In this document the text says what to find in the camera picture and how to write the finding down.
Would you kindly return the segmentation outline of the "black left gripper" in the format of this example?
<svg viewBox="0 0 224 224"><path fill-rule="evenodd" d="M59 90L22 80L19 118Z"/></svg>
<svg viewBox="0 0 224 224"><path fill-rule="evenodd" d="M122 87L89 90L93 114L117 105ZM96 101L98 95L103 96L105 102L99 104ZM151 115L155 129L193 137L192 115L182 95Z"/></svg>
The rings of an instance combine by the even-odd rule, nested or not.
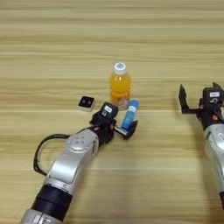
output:
<svg viewBox="0 0 224 224"><path fill-rule="evenodd" d="M90 129L98 136L99 145L102 146L113 139L114 132L120 134L124 140L129 139L135 133L138 121L132 122L129 129L124 131L116 126L116 119L113 116L104 116L101 113L95 113L90 124Z"/></svg>

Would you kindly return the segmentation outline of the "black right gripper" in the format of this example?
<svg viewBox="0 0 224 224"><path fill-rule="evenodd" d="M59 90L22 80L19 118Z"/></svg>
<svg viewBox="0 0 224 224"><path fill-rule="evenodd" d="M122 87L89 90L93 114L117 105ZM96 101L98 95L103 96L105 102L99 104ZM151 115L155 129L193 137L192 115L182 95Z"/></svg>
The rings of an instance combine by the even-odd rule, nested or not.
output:
<svg viewBox="0 0 224 224"><path fill-rule="evenodd" d="M213 82L213 86L222 88L218 83ZM183 85L179 87L178 99L183 114L194 114L201 122L203 130L214 124L224 124L224 118L221 114L221 106L217 104L205 103L203 99L199 100L198 108L189 108L186 102L186 90Z"/></svg>

